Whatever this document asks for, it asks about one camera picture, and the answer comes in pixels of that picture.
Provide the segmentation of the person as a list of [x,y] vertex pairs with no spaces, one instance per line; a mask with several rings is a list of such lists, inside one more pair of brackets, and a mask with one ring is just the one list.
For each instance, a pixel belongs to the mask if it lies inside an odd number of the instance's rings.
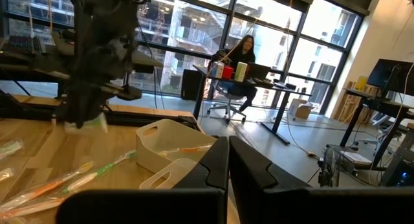
[[[233,69],[237,69],[239,62],[255,63],[256,56],[254,54],[254,37],[246,35],[240,42],[232,49],[218,50],[211,58],[208,68],[212,66],[213,62],[221,60],[225,65],[229,65]],[[219,82],[221,86],[235,96],[245,96],[246,101],[239,108],[243,112],[247,107],[252,105],[252,101],[256,96],[257,89],[252,86],[238,85],[232,82]]]

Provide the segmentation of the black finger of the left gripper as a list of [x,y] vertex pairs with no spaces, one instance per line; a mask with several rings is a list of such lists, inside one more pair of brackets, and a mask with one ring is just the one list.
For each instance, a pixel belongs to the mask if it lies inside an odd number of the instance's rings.
[[98,89],[87,90],[87,120],[95,119],[105,105],[109,93]]
[[70,87],[67,91],[67,112],[65,121],[83,124],[86,118],[87,91],[79,87]]

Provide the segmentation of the red box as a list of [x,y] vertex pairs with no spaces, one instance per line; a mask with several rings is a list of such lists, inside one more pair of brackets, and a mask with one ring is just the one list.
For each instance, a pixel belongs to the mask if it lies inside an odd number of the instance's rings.
[[234,69],[228,65],[225,65],[223,67],[221,78],[226,79],[226,80],[231,80],[233,73],[234,73]]

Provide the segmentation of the black office desk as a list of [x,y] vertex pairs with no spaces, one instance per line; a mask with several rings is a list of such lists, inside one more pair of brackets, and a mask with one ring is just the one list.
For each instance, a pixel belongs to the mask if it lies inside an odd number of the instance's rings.
[[[257,83],[254,81],[245,81],[245,82],[237,82],[235,80],[226,80],[226,79],[222,79],[222,78],[216,78],[214,76],[210,76],[208,75],[208,69],[206,67],[199,67],[197,65],[192,65],[193,68],[195,68],[198,73],[201,75],[201,83],[199,85],[197,85],[197,97],[196,97],[196,103],[195,103],[195,107],[193,109],[193,116],[198,119],[199,116],[199,112],[202,109],[201,104],[202,104],[202,100],[203,100],[203,94],[204,94],[204,84],[206,79],[212,79],[212,80],[217,80],[220,82],[231,82],[233,84],[237,84],[237,85],[248,85],[250,87],[260,87],[260,88],[264,88],[264,89],[271,89],[271,90],[275,90],[275,91],[279,91],[279,92],[284,92],[285,94],[283,95],[283,99],[282,99],[282,103],[279,107],[279,111],[278,114],[276,116],[276,119],[274,121],[274,124],[272,127],[267,126],[264,122],[262,122],[261,124],[266,127],[267,130],[269,130],[273,135],[275,135],[284,145],[289,145],[290,141],[288,141],[282,134],[278,133],[278,128],[279,125],[281,123],[281,119],[283,117],[283,114],[285,112],[285,108],[287,106],[287,103],[289,101],[289,96],[291,94],[295,94],[295,95],[300,95],[300,92],[296,92],[293,89],[287,89],[287,88],[280,88],[276,85],[266,85],[264,83]],[[307,93],[302,93],[302,95],[305,96],[311,96],[310,94]]]

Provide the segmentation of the black monitor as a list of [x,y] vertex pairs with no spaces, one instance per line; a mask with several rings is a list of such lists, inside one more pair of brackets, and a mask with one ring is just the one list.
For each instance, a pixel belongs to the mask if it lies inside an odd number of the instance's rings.
[[390,91],[414,96],[414,63],[379,59],[367,84],[380,88],[383,98]]

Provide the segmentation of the white green canister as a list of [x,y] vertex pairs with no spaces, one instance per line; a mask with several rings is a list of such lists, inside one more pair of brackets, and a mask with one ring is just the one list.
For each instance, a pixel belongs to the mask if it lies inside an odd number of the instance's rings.
[[244,82],[247,70],[248,64],[239,62],[235,70],[234,80],[237,82]]

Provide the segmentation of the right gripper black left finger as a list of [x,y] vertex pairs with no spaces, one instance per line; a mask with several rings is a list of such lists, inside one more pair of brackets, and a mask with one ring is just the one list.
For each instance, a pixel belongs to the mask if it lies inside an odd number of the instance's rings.
[[56,224],[226,224],[229,142],[219,137],[170,189],[87,190],[66,199]]

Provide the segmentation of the clear plastic bin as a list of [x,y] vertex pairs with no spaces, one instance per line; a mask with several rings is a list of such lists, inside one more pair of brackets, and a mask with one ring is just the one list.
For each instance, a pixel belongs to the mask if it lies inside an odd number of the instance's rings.
[[167,190],[172,188],[207,188],[208,170],[191,159],[177,159],[145,180],[141,190]]

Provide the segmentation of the black cabinet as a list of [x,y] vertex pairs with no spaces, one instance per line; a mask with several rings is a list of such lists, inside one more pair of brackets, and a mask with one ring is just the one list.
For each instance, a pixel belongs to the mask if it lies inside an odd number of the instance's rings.
[[196,100],[201,78],[199,71],[185,69],[182,75],[180,97],[184,100]]

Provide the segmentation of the yellow container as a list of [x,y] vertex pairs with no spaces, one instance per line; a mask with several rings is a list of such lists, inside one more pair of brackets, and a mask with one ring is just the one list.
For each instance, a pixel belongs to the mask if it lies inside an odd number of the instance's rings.
[[354,89],[358,90],[358,91],[363,91],[364,87],[367,83],[367,79],[368,77],[360,75],[357,79],[357,81],[354,84]]

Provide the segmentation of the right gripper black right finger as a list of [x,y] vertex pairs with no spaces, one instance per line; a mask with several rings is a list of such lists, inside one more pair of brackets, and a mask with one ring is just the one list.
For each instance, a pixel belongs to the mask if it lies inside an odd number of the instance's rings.
[[239,137],[230,179],[241,224],[414,224],[414,188],[313,188]]

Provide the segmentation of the beige plastic bin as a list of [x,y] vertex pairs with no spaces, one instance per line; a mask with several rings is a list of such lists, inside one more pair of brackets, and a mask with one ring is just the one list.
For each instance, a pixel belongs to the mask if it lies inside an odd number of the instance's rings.
[[208,150],[178,152],[166,157],[158,153],[162,150],[213,145],[215,141],[216,138],[200,131],[170,119],[162,119],[136,130],[136,163],[157,173],[177,159],[185,158],[198,162]]

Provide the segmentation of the green toothbrush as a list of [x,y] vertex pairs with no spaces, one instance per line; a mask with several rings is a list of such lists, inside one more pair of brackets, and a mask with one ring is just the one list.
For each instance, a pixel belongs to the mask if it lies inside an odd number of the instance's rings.
[[96,118],[84,122],[80,128],[77,128],[75,123],[70,122],[64,122],[63,127],[66,133],[77,135],[92,135],[108,132],[108,124],[104,113],[100,113]]
[[72,182],[67,187],[65,187],[61,191],[61,193],[62,194],[69,194],[71,192],[76,191],[79,187],[81,187],[83,185],[86,185],[87,183],[91,182],[93,179],[95,179],[95,178],[103,175],[104,173],[108,172],[111,168],[113,168],[114,166],[116,166],[120,162],[134,157],[135,153],[136,153],[135,150],[131,150],[131,151],[128,151],[128,152],[124,153],[123,155],[116,158],[113,162],[110,162],[109,164],[106,164],[105,166],[97,169],[95,172],[87,174],[87,175],[79,178],[78,180]]

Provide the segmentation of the brown cardboard box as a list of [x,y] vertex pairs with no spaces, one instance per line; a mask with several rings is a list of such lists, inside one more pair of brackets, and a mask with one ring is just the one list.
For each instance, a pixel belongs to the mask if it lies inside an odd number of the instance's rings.
[[290,103],[289,114],[293,117],[307,119],[313,109],[313,103],[308,102],[307,100],[294,98]]

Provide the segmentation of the white blue box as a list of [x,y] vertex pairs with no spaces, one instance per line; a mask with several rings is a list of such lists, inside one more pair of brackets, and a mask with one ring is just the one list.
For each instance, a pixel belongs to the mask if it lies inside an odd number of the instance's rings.
[[222,78],[224,71],[224,64],[222,62],[213,62],[212,64],[212,76],[215,78]]

